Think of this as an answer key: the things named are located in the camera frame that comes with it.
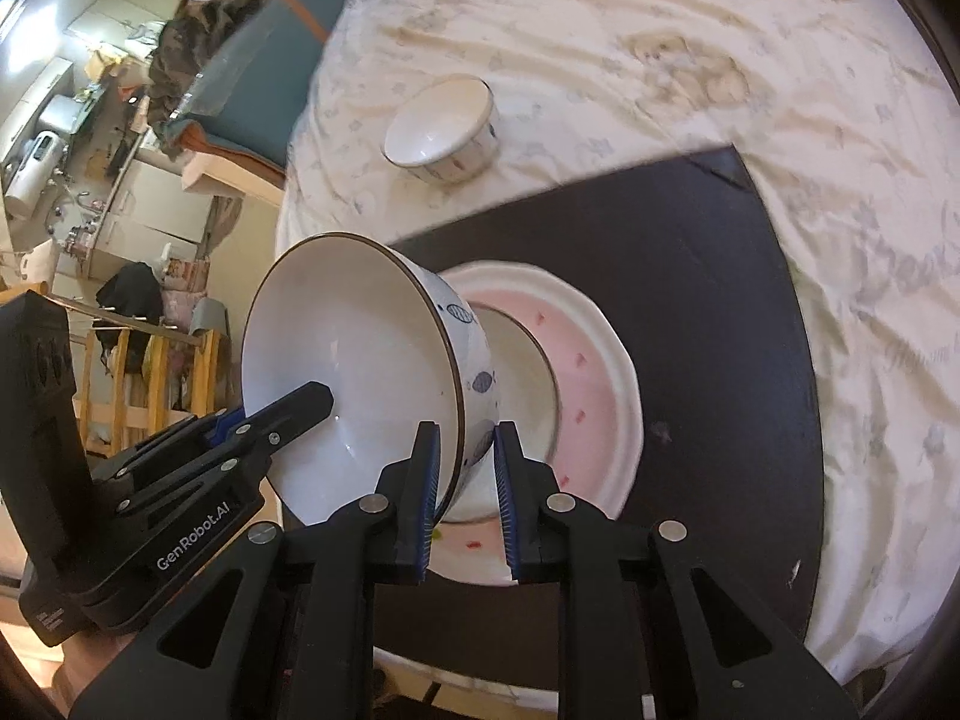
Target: metal screw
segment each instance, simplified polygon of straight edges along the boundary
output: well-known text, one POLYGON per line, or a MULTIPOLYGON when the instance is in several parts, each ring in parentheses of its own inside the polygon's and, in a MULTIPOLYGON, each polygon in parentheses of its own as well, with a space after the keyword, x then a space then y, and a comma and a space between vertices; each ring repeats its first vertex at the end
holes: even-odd
POLYGON ((247 538, 254 544, 266 544, 274 540, 277 527, 272 522, 257 522, 247 531, 247 538))
POLYGON ((387 500, 387 496, 380 493, 364 495, 360 499, 360 509, 367 514, 380 514, 388 506, 390 501, 387 500))
POLYGON ((569 512, 577 505, 577 499, 566 493, 553 493, 546 499, 546 508, 551 512, 569 512))
POLYGON ((643 720, 656 720, 656 700, 653 693, 640 696, 640 705, 643 709, 643 720))
POLYGON ((686 538, 685 524, 675 519, 664 519, 657 530, 666 541, 683 541, 686 538))

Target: floor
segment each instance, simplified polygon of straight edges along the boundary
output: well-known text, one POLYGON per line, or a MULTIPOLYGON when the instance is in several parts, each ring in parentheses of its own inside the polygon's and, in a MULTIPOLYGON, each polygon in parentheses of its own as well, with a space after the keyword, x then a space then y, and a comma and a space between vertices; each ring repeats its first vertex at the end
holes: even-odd
MULTIPOLYGON (((274 261, 274 230, 277 214, 274 205, 258 199, 246 199, 240 218, 232 232, 210 254, 208 294, 227 306, 234 381, 239 381, 240 351, 243 330, 260 281, 274 261)), ((389 675, 400 695, 421 699, 430 682, 412 671, 391 667, 389 675)), ((546 720, 551 712, 519 709, 485 694, 445 686, 440 689, 434 706, 467 717, 496 720, 546 720)))

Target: bowl rim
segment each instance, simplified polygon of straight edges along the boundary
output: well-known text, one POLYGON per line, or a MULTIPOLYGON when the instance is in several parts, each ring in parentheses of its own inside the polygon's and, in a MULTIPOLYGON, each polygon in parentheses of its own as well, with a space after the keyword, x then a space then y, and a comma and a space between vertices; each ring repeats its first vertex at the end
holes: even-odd
POLYGON ((469 73, 454 73, 449 76, 441 76, 438 79, 435 79, 428 85, 424 86, 419 90, 416 95, 413 95, 409 100, 405 100, 403 103, 400 103, 400 106, 395 109, 392 119, 390 119, 390 124, 387 124, 387 131, 383 135, 383 141, 380 143, 380 153, 383 154, 383 158, 387 160, 391 165, 397 167, 404 167, 406 170, 414 169, 414 167, 427 167, 429 165, 436 165, 438 162, 442 162, 448 157, 453 156, 457 151, 459 151, 464 146, 467 146, 467 143, 473 140, 476 137, 476 134, 480 132, 486 124, 491 119, 493 114, 493 89, 490 88, 490 84, 487 81, 484 81, 480 76, 471 76, 469 73), (487 87, 487 105, 484 107, 484 112, 477 119, 477 125, 473 129, 470 129, 469 132, 460 136, 456 141, 453 142, 452 146, 445 148, 438 156, 432 157, 431 159, 419 159, 414 162, 397 162, 395 159, 391 159, 390 155, 387 153, 387 138, 390 136, 390 131, 394 127, 394 124, 397 122, 397 117, 400 115, 400 112, 410 105, 414 100, 419 98, 421 95, 425 95, 431 89, 435 89, 438 86, 443 86, 443 84, 448 83, 449 81, 480 81, 481 84, 487 87))
MULTIPOLYGON (((400 255, 397 252, 393 251, 390 247, 376 242, 372 238, 366 238, 362 235, 357 235, 355 233, 344 232, 342 230, 337 230, 334 232, 320 233, 318 235, 311 235, 307 238, 304 238, 302 241, 297 241, 292 245, 288 250, 282 253, 280 257, 270 265, 270 269, 267 270, 263 279, 261 279, 259 286, 256 288, 256 292, 253 294, 253 301, 251 302, 250 312, 247 314, 246 322, 244 322, 243 328, 243 341, 240 344, 240 392, 241 398, 243 396, 243 357, 244 353, 247 350, 247 338, 248 338, 248 329, 250 328, 250 320, 253 316, 253 307, 256 306, 256 300, 260 297, 260 291, 263 289, 263 286, 267 283, 267 279, 270 278, 271 274, 274 272, 274 269, 285 260, 290 254, 296 251, 298 248, 303 247, 304 245, 310 244, 320 240, 321 238, 343 238, 358 242, 359 244, 365 244, 368 247, 374 248, 379 251, 381 254, 387 256, 387 258, 392 262, 392 264, 400 268, 400 272, 404 274, 407 279, 414 285, 416 291, 428 309, 430 317, 432 317, 435 326, 437 327, 437 332, 440 334, 440 340, 443 342, 443 348, 446 351, 446 357, 450 363, 451 372, 453 376, 453 392, 456 398, 457 406, 457 445, 456 451, 453 456, 453 474, 450 475, 450 481, 448 482, 448 487, 446 492, 443 494, 443 499, 439 503, 434 505, 434 522, 440 522, 440 519, 443 518, 443 515, 446 514, 446 510, 450 508, 453 503, 453 495, 457 490, 457 485, 460 483, 460 477, 463 472, 464 466, 464 443, 466 442, 466 432, 467 432, 467 412, 466 406, 464 405, 464 386, 461 381, 460 376, 460 366, 457 364, 457 356, 453 351, 453 344, 450 341, 449 333, 446 331, 443 321, 438 316, 437 312, 434 310, 433 298, 430 297, 427 293, 424 285, 421 284, 421 281, 416 278, 414 272, 411 271, 409 266, 400 258, 400 255)), ((413 437, 410 439, 410 446, 413 447, 413 437)), ((286 509, 289 507, 283 501, 283 496, 277 492, 277 488, 274 486, 274 483, 270 480, 269 475, 264 477, 267 480, 267 483, 270 485, 271 490, 274 491, 277 498, 280 499, 280 502, 286 509)), ((289 511, 296 516, 296 512, 293 512, 292 509, 289 511)))

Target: camouflage fabric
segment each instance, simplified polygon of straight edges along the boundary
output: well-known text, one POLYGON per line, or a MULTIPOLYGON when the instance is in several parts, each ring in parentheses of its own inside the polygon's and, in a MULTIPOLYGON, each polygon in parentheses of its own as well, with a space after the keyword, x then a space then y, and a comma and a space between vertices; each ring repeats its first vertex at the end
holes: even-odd
POLYGON ((181 0, 174 18, 166 23, 150 64, 147 123, 169 156, 179 152, 165 137, 170 115, 210 57, 266 1, 181 0))

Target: clothes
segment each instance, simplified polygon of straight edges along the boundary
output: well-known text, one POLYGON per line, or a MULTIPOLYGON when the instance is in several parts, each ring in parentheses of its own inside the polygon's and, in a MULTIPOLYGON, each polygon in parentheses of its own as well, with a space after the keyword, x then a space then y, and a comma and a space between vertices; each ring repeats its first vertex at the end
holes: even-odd
POLYGON ((147 123, 164 152, 176 158, 179 148, 166 143, 165 125, 197 74, 224 41, 267 0, 183 0, 161 30, 150 64, 147 123))
MULTIPOLYGON (((160 284, 157 283, 154 272, 146 263, 131 263, 119 269, 112 279, 97 290, 97 305, 112 309, 124 317, 141 317, 141 319, 145 317, 144 320, 150 324, 160 324, 160 318, 163 317, 160 284)), ((104 319, 97 319, 93 327, 115 328, 116 325, 104 319)), ((100 359, 105 365, 110 351, 117 346, 120 331, 97 330, 97 338, 100 339, 100 345, 103 347, 100 359)), ((136 373, 143 367, 147 343, 150 343, 149 335, 131 330, 127 344, 126 372, 136 373)))

